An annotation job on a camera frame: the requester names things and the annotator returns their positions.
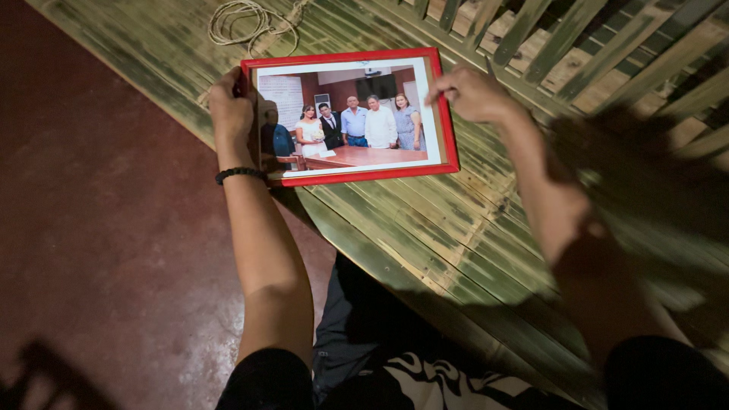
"red picture frame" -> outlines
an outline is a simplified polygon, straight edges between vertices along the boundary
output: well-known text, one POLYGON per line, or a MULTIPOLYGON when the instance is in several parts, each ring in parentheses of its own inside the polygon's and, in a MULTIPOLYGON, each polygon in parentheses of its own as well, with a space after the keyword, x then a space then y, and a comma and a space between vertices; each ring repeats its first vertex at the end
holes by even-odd
MULTIPOLYGON (((440 66, 440 55, 436 47, 410 48, 400 50, 382 50, 382 51, 361 51, 353 53, 336 53, 321 55, 302 55, 297 57, 282 58, 258 58, 254 60, 242 60, 241 68, 245 76, 246 84, 241 84, 243 93, 249 91, 248 85, 252 84, 252 70, 264 67, 274 66, 296 66, 312 63, 341 63, 350 61, 373 61, 373 60, 391 60, 396 58, 414 58, 425 57, 426 69, 430 69, 430 80, 443 75, 440 66)), ((310 175, 301 177, 285 177, 281 179, 269 180, 269 186, 276 187, 296 187, 303 185, 321 185, 335 184, 341 182, 356 182, 372 179, 388 179, 402 177, 420 177, 423 175, 447 174, 460 171, 458 161, 458 151, 456 149, 456 140, 453 135, 453 123, 451 122, 451 111, 448 108, 448 100, 441 94, 437 102, 437 116, 440 120, 440 128, 443 135, 443 147, 445 152, 445 162, 435 165, 402 167, 395 169, 379 169, 368 171, 343 172, 340 174, 310 175)), ((258 125, 254 124, 254 130, 257 138, 254 146, 251 146, 252 152, 258 153, 260 137, 257 132, 258 125)))

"wedding photo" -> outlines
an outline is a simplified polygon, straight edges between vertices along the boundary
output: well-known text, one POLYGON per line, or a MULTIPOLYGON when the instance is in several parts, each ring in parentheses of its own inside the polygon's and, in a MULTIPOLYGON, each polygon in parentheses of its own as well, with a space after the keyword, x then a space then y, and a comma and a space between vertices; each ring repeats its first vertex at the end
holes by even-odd
POLYGON ((422 57, 253 72, 260 163, 270 179, 442 163, 442 132, 423 104, 422 57))

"black bead bracelet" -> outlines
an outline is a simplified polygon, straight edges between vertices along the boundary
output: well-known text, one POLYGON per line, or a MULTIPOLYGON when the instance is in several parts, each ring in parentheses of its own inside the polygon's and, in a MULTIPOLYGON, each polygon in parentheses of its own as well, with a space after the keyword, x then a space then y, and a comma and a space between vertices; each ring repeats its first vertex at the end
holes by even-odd
POLYGON ((258 171, 257 169, 239 166, 238 168, 231 168, 226 169, 225 171, 221 171, 218 175, 215 176, 215 182, 217 182, 218 185, 223 185, 223 180, 231 175, 250 175, 251 177, 260 178, 264 181, 268 180, 268 175, 266 175, 264 171, 258 171))

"red concrete floor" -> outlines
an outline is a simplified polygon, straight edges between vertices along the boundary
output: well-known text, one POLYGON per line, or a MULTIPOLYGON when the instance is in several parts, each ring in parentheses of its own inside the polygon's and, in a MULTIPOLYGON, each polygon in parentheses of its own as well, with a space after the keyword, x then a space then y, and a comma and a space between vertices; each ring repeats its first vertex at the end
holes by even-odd
MULTIPOLYGON (((214 152, 21 0, 0 55, 0 392, 213 408, 243 327, 214 152)), ((334 249, 284 216, 321 314, 334 249)))

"hand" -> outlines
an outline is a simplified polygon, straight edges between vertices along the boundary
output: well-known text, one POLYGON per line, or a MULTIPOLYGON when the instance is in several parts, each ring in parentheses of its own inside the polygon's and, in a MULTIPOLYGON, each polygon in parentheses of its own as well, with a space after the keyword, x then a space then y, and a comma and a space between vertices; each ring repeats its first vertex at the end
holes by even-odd
POLYGON ((233 67, 210 88, 208 107, 213 120, 215 149, 221 169, 250 166, 248 138, 253 125, 254 93, 235 97, 241 67, 233 67))
POLYGON ((476 123, 499 122, 511 112, 526 112, 498 81, 466 66, 456 66, 450 73, 437 78, 430 87, 425 105, 434 104, 440 93, 458 115, 476 123))

